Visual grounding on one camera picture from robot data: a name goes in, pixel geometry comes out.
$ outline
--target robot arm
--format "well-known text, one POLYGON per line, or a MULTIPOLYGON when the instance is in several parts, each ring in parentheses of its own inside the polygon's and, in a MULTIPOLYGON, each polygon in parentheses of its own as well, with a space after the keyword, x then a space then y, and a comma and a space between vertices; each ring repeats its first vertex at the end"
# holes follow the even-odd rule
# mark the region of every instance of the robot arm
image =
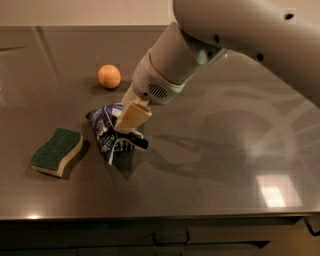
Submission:
POLYGON ((122 100, 122 127, 142 124, 151 116, 150 102, 169 103, 226 49, 255 59, 320 105, 320 24, 268 0, 173 0, 173 9, 178 24, 172 23, 143 57, 122 100), (126 114, 131 100, 143 109, 136 116, 126 114))

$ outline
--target green scouring pad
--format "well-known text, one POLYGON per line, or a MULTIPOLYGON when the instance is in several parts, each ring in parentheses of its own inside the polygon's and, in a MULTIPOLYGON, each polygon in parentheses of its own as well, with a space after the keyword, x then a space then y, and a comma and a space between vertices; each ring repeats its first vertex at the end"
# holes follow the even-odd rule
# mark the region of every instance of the green scouring pad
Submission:
POLYGON ((53 136, 32 155, 31 166, 61 178, 65 166, 79 153, 82 145, 81 133, 57 128, 53 136))

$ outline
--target blue printed wrapper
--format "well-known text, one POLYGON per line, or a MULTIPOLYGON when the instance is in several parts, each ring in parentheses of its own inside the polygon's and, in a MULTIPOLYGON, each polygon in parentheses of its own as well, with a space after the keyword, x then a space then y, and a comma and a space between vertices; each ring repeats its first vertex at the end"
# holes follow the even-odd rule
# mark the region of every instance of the blue printed wrapper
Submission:
POLYGON ((124 134, 113 129, 120 114, 122 104, 112 104, 93 110, 86 115, 91 122, 96 142, 103 158, 111 165, 114 152, 132 151, 135 148, 147 150, 148 141, 138 132, 124 134))

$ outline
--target orange ball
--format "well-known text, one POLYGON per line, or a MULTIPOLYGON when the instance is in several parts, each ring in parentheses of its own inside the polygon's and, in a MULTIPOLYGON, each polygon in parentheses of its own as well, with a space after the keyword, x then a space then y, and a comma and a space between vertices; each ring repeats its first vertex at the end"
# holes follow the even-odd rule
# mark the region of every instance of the orange ball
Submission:
POLYGON ((98 79, 103 87, 116 88, 121 82, 120 71, 113 65, 104 65, 99 69, 98 79))

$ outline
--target wall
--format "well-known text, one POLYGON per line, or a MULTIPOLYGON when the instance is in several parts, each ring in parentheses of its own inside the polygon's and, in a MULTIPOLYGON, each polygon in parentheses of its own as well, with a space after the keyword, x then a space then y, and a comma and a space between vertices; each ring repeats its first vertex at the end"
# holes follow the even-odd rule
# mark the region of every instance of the wall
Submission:
POLYGON ((167 25, 172 0, 0 0, 0 25, 167 25))

